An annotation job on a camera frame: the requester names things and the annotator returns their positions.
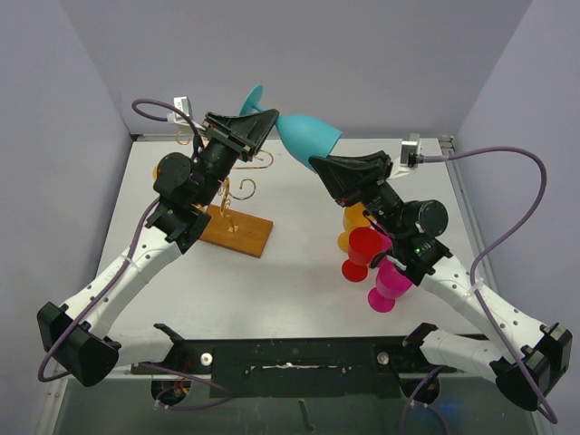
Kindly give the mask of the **yellow wine glass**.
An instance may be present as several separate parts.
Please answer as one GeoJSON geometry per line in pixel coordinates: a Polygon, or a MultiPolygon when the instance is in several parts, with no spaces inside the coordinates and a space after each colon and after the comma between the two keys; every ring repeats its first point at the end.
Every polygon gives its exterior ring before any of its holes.
{"type": "Polygon", "coordinates": [[[153,189],[157,192],[160,192],[164,180],[161,161],[159,161],[153,169],[153,178],[154,178],[153,189]]]}

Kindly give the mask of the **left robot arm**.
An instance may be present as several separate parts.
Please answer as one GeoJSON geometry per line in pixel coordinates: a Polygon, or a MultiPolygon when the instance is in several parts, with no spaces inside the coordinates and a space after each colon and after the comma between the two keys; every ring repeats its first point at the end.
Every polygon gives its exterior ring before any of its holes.
{"type": "Polygon", "coordinates": [[[135,346],[108,333],[131,300],[164,267],[201,237],[211,216],[207,206],[237,161],[248,162],[275,127],[274,109],[246,115],[207,113],[196,132],[192,156],[171,152],[158,163],[153,189],[128,248],[82,291],[37,313],[46,361],[56,360],[85,387],[118,365],[134,363],[135,346]]]}

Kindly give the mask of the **blue wine glass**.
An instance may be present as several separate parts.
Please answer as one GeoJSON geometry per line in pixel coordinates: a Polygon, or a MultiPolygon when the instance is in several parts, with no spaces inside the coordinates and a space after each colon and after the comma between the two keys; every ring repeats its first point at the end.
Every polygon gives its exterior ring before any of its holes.
{"type": "Polygon", "coordinates": [[[334,126],[304,114],[279,115],[275,128],[288,153],[313,173],[309,159],[328,157],[342,137],[334,126]]]}

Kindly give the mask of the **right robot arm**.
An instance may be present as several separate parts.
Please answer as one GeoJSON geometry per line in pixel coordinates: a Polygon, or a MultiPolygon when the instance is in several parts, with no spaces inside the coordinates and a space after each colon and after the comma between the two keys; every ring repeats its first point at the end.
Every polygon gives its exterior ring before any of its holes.
{"type": "Polygon", "coordinates": [[[438,239],[449,224],[445,206],[434,199],[405,201],[390,184],[420,164],[453,161],[454,156],[415,152],[393,163],[378,151],[361,157],[311,157],[309,162],[339,206],[364,206],[363,214],[372,227],[391,240],[383,257],[398,272],[436,295],[486,337],[477,341],[422,324],[406,339],[406,364],[416,371],[433,364],[477,374],[494,382],[513,404],[538,411],[556,423],[546,397],[569,367],[573,335],[559,323],[547,325],[526,315],[476,276],[480,261],[529,220],[544,196],[544,163],[529,151],[518,153],[538,166],[536,199],[521,220],[484,249],[470,267],[462,265],[438,239]]]}

